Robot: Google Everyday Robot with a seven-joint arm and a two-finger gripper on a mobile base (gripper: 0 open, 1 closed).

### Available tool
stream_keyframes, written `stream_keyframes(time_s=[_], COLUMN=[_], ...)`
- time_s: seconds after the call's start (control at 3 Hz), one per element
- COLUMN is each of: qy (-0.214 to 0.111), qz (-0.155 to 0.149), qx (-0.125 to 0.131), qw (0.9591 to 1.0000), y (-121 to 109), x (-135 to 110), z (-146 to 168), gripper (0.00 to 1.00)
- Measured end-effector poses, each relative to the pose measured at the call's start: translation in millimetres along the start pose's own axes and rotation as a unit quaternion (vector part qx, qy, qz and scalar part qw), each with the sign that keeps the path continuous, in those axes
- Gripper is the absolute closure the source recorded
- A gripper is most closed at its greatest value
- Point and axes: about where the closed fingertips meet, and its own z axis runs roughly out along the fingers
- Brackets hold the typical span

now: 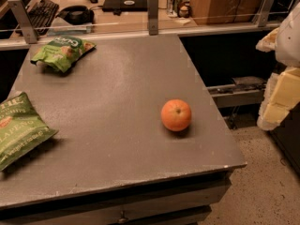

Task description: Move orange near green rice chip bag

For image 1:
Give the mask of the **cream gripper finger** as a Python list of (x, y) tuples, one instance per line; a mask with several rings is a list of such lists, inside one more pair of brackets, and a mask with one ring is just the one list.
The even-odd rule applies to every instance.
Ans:
[(300, 102), (300, 68), (287, 67), (280, 74), (272, 73), (264, 91), (257, 126), (273, 130)]
[(275, 49), (277, 35), (278, 29), (276, 28), (258, 41), (256, 49), (265, 53), (273, 51)]

